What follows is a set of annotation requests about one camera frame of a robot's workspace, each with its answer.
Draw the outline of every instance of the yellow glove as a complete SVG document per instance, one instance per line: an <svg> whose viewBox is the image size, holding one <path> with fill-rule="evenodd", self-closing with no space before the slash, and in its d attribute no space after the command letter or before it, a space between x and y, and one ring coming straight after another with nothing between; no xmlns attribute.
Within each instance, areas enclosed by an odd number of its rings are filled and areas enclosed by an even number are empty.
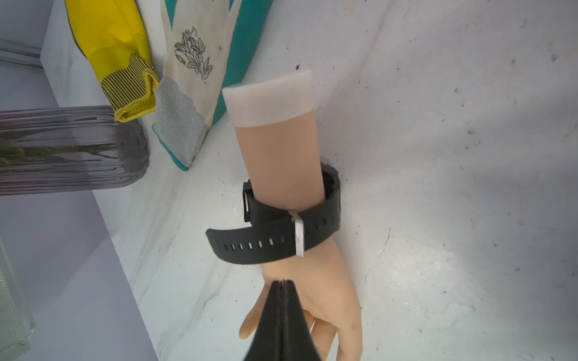
<svg viewBox="0 0 578 361"><path fill-rule="evenodd" d="M134 0L66 0L76 44L114 108L127 122L155 110L158 77Z"/></svg>

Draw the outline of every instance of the mannequin finger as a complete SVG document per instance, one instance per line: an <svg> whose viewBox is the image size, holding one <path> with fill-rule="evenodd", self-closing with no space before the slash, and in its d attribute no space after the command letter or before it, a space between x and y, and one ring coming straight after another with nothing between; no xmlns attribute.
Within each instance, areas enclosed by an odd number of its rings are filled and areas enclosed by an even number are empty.
<svg viewBox="0 0 578 361"><path fill-rule="evenodd" d="M303 314L305 315L305 322L307 322L307 330L311 331L311 326L313 326L313 322L315 322L315 317L309 313L309 311L303 310Z"/></svg>
<svg viewBox="0 0 578 361"><path fill-rule="evenodd" d="M334 325L319 318L315 320L315 325L313 325L313 330L311 331L311 339L321 361L327 360L336 333L337 328Z"/></svg>
<svg viewBox="0 0 578 361"><path fill-rule="evenodd" d="M259 295L259 298L257 298L257 301L255 302L255 305L251 311L249 311L247 317L245 317L245 320L241 325L241 328L239 329L239 337L241 339L244 340L249 337L253 331L255 331L257 325L259 325L259 320L261 319L261 314L263 313L263 308L265 307L267 296L269 296L269 285L265 284L261 294Z"/></svg>
<svg viewBox="0 0 578 361"><path fill-rule="evenodd" d="M361 322L353 322L350 327L338 328L339 350L337 361L360 361L363 351Z"/></svg>

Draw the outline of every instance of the silicone strap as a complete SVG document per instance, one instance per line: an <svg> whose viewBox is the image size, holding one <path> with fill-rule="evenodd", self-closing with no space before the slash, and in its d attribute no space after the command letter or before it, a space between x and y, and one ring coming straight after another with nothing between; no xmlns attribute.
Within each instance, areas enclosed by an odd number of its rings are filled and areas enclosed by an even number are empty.
<svg viewBox="0 0 578 361"><path fill-rule="evenodd" d="M337 170L321 165L326 201L299 213L305 225L305 250L322 243L339 230L341 203ZM206 231L213 252L220 259L252 265L295 255L295 226L287 210L260 203L251 182L243 186L245 221L252 227Z"/></svg>

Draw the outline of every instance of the clear plastic container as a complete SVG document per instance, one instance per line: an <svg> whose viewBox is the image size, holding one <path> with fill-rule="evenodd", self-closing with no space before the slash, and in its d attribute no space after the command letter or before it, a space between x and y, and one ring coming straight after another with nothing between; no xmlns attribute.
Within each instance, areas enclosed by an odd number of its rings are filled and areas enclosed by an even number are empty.
<svg viewBox="0 0 578 361"><path fill-rule="evenodd" d="M0 112L0 195L124 187L148 165L142 127L109 106Z"/></svg>
<svg viewBox="0 0 578 361"><path fill-rule="evenodd" d="M0 238L0 361L13 361L28 351L35 326Z"/></svg>

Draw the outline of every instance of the white cut end of mannequin arm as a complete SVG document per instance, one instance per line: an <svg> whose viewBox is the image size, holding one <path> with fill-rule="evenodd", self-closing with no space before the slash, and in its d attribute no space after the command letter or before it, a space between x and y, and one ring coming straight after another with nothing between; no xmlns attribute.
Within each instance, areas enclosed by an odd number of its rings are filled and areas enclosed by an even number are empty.
<svg viewBox="0 0 578 361"><path fill-rule="evenodd" d="M233 126L250 127L282 122L315 108L313 72L307 70L255 84L223 88Z"/></svg>

